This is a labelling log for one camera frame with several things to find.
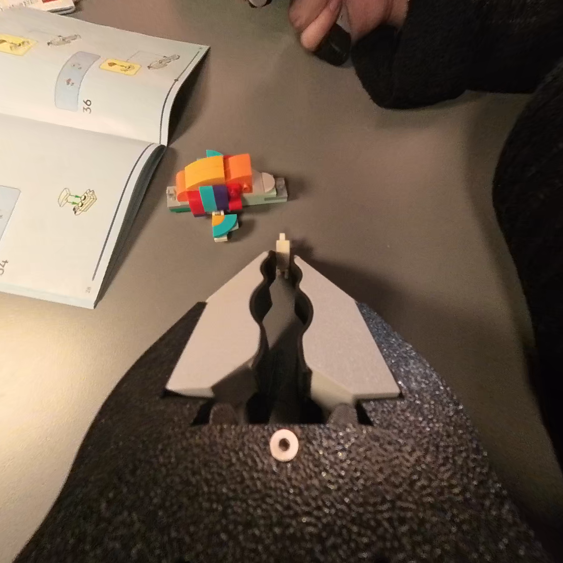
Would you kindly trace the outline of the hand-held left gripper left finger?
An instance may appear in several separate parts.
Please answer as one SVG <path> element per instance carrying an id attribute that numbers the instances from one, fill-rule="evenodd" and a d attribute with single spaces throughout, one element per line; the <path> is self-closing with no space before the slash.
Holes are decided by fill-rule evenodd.
<path id="1" fill-rule="evenodd" d="M 264 319 L 276 274 L 275 253 L 262 252 L 205 301 L 166 391 L 229 404 L 250 423 L 269 421 L 274 398 L 262 366 L 269 353 Z"/>

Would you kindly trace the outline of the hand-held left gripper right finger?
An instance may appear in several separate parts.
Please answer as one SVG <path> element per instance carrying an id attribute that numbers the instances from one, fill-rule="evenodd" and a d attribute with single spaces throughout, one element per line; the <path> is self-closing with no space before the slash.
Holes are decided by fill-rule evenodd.
<path id="1" fill-rule="evenodd" d="M 291 264 L 297 340 L 300 423 L 326 423 L 334 409 L 357 411 L 365 401 L 396 400 L 401 390 L 359 304 L 301 257 Z"/>

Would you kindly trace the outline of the white clip lego piece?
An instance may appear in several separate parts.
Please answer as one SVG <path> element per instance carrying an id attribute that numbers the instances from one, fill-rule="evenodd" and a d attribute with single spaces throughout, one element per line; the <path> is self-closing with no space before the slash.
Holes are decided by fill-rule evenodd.
<path id="1" fill-rule="evenodd" d="M 276 269 L 279 277 L 289 280 L 292 269 L 291 241 L 285 233 L 280 233 L 275 247 Z"/>

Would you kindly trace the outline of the colourful lego model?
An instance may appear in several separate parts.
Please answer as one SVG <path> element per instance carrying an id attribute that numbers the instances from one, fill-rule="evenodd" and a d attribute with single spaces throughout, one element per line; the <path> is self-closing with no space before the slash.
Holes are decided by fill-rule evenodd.
<path id="1" fill-rule="evenodd" d="M 239 212 L 246 207 L 285 203 L 285 179 L 253 168 L 247 153 L 225 155 L 207 150 L 206 156 L 184 166 L 166 189 L 173 213 L 209 217 L 215 242 L 228 242 L 239 228 Z"/>

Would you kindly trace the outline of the lego instruction booklet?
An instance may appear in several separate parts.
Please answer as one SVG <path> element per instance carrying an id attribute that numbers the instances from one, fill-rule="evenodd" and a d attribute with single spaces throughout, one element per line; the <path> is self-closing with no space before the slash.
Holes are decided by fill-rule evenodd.
<path id="1" fill-rule="evenodd" d="M 1 292 L 95 308 L 207 51 L 1 12 Z"/>

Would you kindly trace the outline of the person's right hand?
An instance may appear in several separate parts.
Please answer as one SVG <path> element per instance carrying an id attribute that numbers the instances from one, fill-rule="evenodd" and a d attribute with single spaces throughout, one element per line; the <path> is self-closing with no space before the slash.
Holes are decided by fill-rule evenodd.
<path id="1" fill-rule="evenodd" d="M 355 43 L 381 25 L 400 28 L 408 6 L 408 1 L 292 1 L 288 17 L 303 48 L 313 52 L 343 11 Z"/>

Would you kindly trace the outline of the person's dark knit clothing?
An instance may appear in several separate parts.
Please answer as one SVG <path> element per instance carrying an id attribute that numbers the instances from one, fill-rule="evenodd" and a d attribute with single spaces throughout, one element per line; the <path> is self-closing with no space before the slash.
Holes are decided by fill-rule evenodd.
<path id="1" fill-rule="evenodd" d="M 562 61 L 511 130 L 494 175 L 496 219 L 533 329 L 533 383 L 562 468 Z"/>

